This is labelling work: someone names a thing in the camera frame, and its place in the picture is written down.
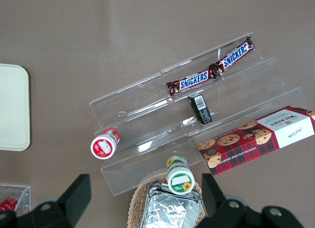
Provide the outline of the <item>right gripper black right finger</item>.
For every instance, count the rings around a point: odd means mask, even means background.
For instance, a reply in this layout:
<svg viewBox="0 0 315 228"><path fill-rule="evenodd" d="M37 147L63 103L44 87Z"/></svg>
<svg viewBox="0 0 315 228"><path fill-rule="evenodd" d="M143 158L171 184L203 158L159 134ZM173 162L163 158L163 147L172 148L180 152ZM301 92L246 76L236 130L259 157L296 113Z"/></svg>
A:
<svg viewBox="0 0 315 228"><path fill-rule="evenodd" d="M246 206L236 200L227 199L213 175L202 175L202 198L208 214L198 228L250 228L246 224Z"/></svg>

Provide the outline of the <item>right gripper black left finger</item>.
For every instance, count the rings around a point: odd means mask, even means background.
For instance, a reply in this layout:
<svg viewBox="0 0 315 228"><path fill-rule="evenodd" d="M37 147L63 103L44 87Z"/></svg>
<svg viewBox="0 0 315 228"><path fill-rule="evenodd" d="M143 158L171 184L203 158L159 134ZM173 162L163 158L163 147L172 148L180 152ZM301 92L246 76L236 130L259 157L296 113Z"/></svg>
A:
<svg viewBox="0 0 315 228"><path fill-rule="evenodd" d="M56 200L37 206L31 213L34 228L73 228L92 198L89 174L81 174Z"/></svg>

